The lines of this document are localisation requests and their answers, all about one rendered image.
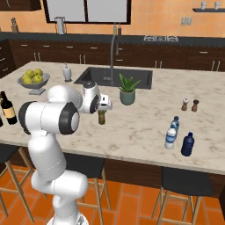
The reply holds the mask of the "white plastic bottle blue label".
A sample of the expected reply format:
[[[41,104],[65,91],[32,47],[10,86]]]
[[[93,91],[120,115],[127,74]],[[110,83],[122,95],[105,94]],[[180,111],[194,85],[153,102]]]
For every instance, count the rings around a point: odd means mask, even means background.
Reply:
[[[165,136],[165,144],[164,147],[167,149],[172,149],[174,146],[174,141],[176,140],[176,127],[174,124],[171,124],[171,127],[168,129]]]

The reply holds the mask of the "dark wood island base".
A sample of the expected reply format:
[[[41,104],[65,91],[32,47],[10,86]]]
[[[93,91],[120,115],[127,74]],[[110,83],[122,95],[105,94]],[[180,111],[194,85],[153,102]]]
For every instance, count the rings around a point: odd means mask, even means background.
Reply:
[[[67,164],[65,153],[62,156],[64,163]],[[162,168],[142,163],[130,163],[119,160],[105,160],[106,175],[110,181],[121,182],[131,185],[142,185],[147,187],[159,188],[162,184]],[[51,194],[67,194],[72,197],[82,197],[87,189],[87,177],[78,171],[67,169],[57,179],[47,182],[47,188],[42,190]],[[218,197],[219,193],[213,191],[209,197]]]

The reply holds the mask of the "grey hob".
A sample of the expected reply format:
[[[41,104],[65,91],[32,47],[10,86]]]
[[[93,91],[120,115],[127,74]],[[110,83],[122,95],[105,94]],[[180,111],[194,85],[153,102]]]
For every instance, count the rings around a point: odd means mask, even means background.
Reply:
[[[143,40],[148,42],[178,42],[178,37],[174,35],[145,35]]]

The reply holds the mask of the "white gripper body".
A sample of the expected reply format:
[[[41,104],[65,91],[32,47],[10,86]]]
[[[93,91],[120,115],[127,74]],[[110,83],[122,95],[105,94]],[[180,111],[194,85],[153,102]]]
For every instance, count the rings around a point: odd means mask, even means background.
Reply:
[[[109,100],[107,103],[105,103],[103,100],[99,102],[98,110],[108,111],[112,110],[113,108],[113,102]]]

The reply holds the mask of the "grey kettle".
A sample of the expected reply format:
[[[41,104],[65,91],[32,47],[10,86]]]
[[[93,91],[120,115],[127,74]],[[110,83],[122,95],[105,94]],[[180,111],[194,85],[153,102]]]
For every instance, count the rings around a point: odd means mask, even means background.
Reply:
[[[66,33],[66,26],[64,25],[65,17],[56,17],[54,19],[56,23],[56,31],[58,34]]]

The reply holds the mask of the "dark wine bottle tan label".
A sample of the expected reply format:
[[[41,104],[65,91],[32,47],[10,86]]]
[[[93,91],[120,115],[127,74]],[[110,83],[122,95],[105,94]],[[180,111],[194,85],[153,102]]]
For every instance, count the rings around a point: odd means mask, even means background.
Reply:
[[[3,113],[5,118],[7,119],[8,123],[10,125],[14,125],[18,122],[17,120],[17,116],[13,107],[12,102],[6,97],[6,94],[4,91],[1,92],[1,96],[2,96],[2,103],[1,103],[1,107],[3,109]]]

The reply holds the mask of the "dark wall shelf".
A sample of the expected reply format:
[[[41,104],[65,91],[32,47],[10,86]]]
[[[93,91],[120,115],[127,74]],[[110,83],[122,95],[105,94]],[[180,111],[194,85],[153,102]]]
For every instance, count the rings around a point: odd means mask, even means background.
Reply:
[[[206,8],[206,9],[201,9],[201,8],[192,8],[192,10],[194,12],[199,12],[199,13],[203,13],[203,12],[208,12],[208,13],[216,13],[216,12],[219,12],[219,13],[225,13],[225,8],[219,8],[219,9],[214,9],[214,8]]]

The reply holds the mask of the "light blue plastic bottle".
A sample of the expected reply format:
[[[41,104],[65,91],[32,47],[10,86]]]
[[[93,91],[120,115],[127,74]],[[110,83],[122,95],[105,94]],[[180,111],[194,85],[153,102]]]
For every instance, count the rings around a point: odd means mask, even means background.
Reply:
[[[179,129],[179,117],[178,116],[174,116],[174,120],[172,121],[176,124],[176,131],[178,132]]]

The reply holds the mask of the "grey tall tap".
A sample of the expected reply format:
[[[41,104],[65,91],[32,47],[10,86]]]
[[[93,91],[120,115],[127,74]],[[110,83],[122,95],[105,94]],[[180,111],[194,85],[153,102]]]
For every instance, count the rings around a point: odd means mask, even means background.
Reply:
[[[113,30],[112,30],[112,41],[111,41],[111,51],[110,51],[110,85],[113,87],[114,86],[114,81],[113,81],[113,50],[116,49],[116,55],[119,55],[119,44],[118,44],[118,34],[117,34],[117,26],[116,23],[113,25]]]

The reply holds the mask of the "dark wood cupboard run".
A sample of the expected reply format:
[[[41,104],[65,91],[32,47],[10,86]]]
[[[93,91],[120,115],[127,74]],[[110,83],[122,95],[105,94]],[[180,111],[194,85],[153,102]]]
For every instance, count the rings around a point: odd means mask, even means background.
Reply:
[[[119,35],[114,66],[225,72],[225,38],[178,37],[178,42],[148,42],[145,36]],[[68,62],[110,66],[106,34],[0,33],[0,65],[18,69],[28,62]]]

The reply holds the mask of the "dark blue plastic bottle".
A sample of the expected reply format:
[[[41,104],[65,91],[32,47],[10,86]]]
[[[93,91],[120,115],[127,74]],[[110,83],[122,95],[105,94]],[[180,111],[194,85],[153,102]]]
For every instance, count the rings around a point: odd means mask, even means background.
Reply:
[[[193,145],[194,145],[193,133],[189,132],[188,135],[183,140],[181,154],[183,156],[190,156],[192,153]]]

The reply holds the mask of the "black sink basin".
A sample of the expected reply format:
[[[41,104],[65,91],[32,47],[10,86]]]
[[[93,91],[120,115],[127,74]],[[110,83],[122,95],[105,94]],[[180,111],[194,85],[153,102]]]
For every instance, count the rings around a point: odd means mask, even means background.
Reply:
[[[137,89],[151,89],[152,84],[152,70],[142,69],[114,69],[113,70],[113,86],[121,87],[120,75],[123,75],[126,79],[132,77],[133,83],[140,81],[137,85]],[[75,83],[84,84],[86,82],[96,82],[98,86],[110,86],[111,85],[111,70],[109,68],[87,68],[80,77],[77,78]]]

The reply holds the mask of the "green plant in grey pot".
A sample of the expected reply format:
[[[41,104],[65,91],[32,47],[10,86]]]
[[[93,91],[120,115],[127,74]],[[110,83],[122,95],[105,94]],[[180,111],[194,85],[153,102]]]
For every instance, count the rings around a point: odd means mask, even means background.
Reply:
[[[135,89],[136,85],[141,81],[134,83],[134,79],[130,77],[126,79],[122,74],[120,74],[120,81],[122,86],[120,87],[120,102],[123,105],[131,105],[135,101]]]

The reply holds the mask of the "dark wood wall cupboard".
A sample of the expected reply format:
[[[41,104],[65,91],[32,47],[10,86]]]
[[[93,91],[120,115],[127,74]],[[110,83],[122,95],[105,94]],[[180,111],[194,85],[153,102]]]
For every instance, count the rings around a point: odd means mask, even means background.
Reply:
[[[0,0],[0,11],[38,11],[40,0]]]

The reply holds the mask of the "black seat wooden stool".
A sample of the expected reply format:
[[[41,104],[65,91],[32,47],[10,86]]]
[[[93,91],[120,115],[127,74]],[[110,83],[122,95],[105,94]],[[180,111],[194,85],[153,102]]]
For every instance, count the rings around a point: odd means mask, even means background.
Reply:
[[[156,225],[162,225],[163,222],[195,225],[202,198],[212,195],[211,181],[207,173],[163,167],[162,184],[151,218],[155,217],[157,207],[160,207]],[[186,202],[181,221],[163,217],[168,199]]]
[[[97,209],[99,214],[100,225],[104,225],[101,205],[103,192],[105,192],[108,209],[111,209],[109,192],[105,178],[105,159],[101,157],[82,156],[70,153],[67,153],[65,155],[65,158],[67,161],[68,170],[78,171],[80,173],[83,173],[87,178],[93,179],[93,181],[89,181],[88,184],[93,185],[95,187],[97,204],[87,204],[84,202],[84,197],[82,197],[81,201],[77,202],[77,205],[81,207],[91,207]]]
[[[13,170],[12,165],[11,165],[11,157],[18,152],[23,159],[25,165],[27,166],[28,170],[23,171],[23,170]],[[31,220],[31,222],[34,222],[32,213],[30,211],[29,206],[27,205],[27,202],[25,200],[25,195],[22,190],[22,184],[24,184],[26,178],[30,175],[33,174],[33,167],[31,166],[24,150],[22,147],[15,146],[15,145],[7,145],[7,144],[2,144],[0,143],[0,163],[5,164],[4,170],[0,173],[0,178],[5,174],[6,171],[10,173],[11,179],[16,187],[15,190],[13,189],[8,189],[8,188],[3,188],[0,186],[0,205],[3,208],[4,214],[6,217],[8,217],[8,212],[6,209],[6,206],[4,204],[4,199],[2,197],[2,192],[11,192],[11,193],[17,193],[21,200],[22,203],[25,207],[25,210]]]

